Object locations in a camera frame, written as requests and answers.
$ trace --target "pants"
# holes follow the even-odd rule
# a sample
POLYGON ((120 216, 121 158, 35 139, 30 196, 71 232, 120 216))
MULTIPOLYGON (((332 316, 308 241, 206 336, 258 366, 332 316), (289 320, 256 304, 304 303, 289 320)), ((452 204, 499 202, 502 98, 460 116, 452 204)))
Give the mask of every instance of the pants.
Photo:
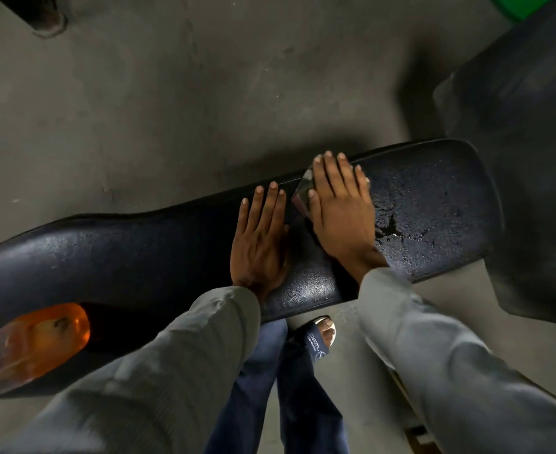
POLYGON ((286 342, 287 330, 286 320, 261 326, 257 346, 242 366, 205 454, 257 452, 274 380, 285 454, 349 452, 341 413, 316 380, 307 349, 286 342))

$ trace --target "green object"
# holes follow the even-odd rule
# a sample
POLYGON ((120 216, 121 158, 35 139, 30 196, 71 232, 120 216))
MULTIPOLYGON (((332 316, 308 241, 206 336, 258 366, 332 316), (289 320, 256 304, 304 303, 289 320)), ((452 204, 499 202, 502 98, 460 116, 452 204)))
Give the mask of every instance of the green object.
POLYGON ((492 0, 509 19, 519 22, 524 20, 549 0, 492 0))

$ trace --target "sleeve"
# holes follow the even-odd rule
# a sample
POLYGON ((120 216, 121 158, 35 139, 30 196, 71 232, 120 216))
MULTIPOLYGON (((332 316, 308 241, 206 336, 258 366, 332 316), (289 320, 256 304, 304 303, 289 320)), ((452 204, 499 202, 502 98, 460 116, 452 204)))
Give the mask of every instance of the sleeve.
POLYGON ((152 342, 80 379, 0 453, 198 453, 259 334, 256 296, 198 298, 152 342))
POLYGON ((495 357, 460 321, 387 268, 360 286, 367 342, 398 372, 445 453, 556 452, 556 398, 495 357))

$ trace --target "hand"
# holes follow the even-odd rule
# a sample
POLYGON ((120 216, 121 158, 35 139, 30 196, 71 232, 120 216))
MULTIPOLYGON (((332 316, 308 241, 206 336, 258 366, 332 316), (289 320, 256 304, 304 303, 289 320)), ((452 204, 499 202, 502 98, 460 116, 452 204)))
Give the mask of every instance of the hand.
POLYGON ((271 182, 262 210, 263 201, 263 186, 255 189, 250 212, 248 200, 242 200, 229 258, 232 283, 250 289, 259 302, 282 283, 288 270, 284 248, 287 195, 271 182))
POLYGON ((310 213, 314 232, 324 250, 359 283, 374 267, 388 266, 375 249, 375 208, 369 180, 358 165, 353 169, 345 154, 339 162, 330 151, 314 159, 310 213))

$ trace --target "concrete floor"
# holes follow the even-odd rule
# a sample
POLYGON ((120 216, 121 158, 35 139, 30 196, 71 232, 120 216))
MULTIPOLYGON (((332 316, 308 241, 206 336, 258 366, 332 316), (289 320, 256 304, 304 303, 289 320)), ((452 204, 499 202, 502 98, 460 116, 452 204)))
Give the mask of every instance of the concrete floor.
MULTIPOLYGON (((70 27, 48 41, 0 5, 0 241, 269 178, 326 148, 440 134, 433 87, 510 27, 489 0, 62 4, 70 27)), ((418 289, 556 394, 556 325, 501 311, 482 262, 418 289)), ((327 312, 339 333, 317 374, 352 452, 408 452, 355 302, 327 312)), ((0 439, 45 403, 1 401, 0 439)), ((261 453, 282 452, 277 421, 273 395, 261 453)))

